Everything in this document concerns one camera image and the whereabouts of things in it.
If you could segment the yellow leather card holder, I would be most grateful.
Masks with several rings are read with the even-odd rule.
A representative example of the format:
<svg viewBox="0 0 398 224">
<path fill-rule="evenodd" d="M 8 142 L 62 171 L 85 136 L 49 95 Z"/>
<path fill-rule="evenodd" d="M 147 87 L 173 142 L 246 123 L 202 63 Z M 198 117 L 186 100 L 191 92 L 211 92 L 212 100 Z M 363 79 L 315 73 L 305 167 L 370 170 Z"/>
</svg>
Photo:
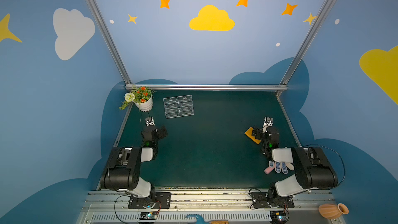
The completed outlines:
<svg viewBox="0 0 398 224">
<path fill-rule="evenodd" d="M 263 137 L 263 132 L 259 128 L 250 127 L 246 132 L 245 135 L 249 137 L 252 141 L 256 144 L 260 144 Z"/>
</svg>

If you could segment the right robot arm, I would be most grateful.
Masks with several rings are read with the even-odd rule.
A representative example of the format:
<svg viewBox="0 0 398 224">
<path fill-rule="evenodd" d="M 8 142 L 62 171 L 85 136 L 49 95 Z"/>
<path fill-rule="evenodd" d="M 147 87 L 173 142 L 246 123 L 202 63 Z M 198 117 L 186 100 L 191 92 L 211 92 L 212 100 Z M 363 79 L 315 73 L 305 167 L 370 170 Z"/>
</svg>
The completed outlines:
<svg viewBox="0 0 398 224">
<path fill-rule="evenodd" d="M 262 128 L 250 127 L 245 135 L 258 145 L 268 159 L 265 174 L 294 174 L 271 185 L 268 199 L 286 199 L 310 190 L 332 189 L 339 185 L 337 173 L 326 154 L 317 147 L 279 147 L 280 134 L 277 128 L 265 125 Z"/>
</svg>

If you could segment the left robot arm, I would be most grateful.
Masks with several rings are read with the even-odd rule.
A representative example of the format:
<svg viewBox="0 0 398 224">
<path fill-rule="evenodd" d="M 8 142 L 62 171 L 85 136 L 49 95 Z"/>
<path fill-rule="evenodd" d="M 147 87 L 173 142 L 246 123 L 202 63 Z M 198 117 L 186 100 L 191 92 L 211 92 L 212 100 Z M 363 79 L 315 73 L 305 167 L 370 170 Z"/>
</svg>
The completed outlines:
<svg viewBox="0 0 398 224">
<path fill-rule="evenodd" d="M 126 191 L 139 200 L 154 201 L 152 184 L 141 178 L 141 164 L 154 160 L 158 155 L 159 140 L 168 136 L 165 126 L 145 126 L 141 132 L 143 142 L 139 147 L 113 148 L 100 179 L 102 189 Z"/>
</svg>

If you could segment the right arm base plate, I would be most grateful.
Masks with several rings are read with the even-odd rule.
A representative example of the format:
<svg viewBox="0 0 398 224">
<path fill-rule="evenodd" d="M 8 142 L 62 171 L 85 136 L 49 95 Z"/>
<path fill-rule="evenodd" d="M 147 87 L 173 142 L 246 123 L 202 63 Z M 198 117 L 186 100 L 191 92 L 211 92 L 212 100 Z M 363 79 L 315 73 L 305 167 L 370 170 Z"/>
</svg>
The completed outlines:
<svg viewBox="0 0 398 224">
<path fill-rule="evenodd" d="M 280 196 L 268 196 L 265 192 L 250 192 L 249 196 L 252 199 L 251 209 L 258 208 L 294 208 L 292 198 Z"/>
</svg>

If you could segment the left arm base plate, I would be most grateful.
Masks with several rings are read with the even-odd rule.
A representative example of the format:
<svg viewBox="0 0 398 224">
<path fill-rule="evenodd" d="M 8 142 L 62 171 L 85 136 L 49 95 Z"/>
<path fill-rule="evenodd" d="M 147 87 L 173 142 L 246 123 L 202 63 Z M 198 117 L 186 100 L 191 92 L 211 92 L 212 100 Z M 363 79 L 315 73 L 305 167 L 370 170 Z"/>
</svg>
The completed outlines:
<svg viewBox="0 0 398 224">
<path fill-rule="evenodd" d="M 171 204 L 170 192 L 155 192 L 149 197 L 139 198 L 131 195 L 128 209 L 169 209 Z"/>
</svg>

